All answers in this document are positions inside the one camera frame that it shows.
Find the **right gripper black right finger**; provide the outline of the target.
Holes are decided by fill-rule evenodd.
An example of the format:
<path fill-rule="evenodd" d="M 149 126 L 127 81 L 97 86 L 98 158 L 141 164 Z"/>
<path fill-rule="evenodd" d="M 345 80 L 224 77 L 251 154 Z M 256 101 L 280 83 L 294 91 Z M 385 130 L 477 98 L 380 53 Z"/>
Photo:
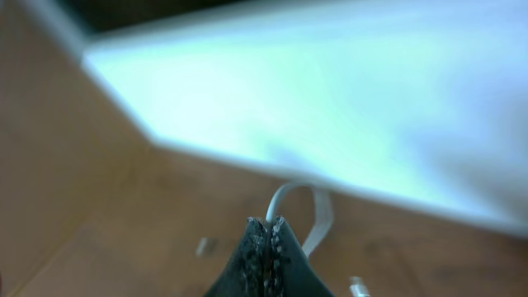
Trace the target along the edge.
<path fill-rule="evenodd" d="M 293 229 L 282 216 L 275 217 L 268 227 L 266 296 L 334 296 L 310 266 Z"/>

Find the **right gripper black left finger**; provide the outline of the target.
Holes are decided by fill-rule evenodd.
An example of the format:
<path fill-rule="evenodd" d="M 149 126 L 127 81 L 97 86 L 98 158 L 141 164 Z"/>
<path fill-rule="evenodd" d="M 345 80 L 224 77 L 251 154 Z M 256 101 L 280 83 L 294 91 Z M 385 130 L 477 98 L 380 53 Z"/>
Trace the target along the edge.
<path fill-rule="evenodd" d="M 264 293 L 266 224 L 249 217 L 238 246 L 204 297 L 260 297 Z"/>

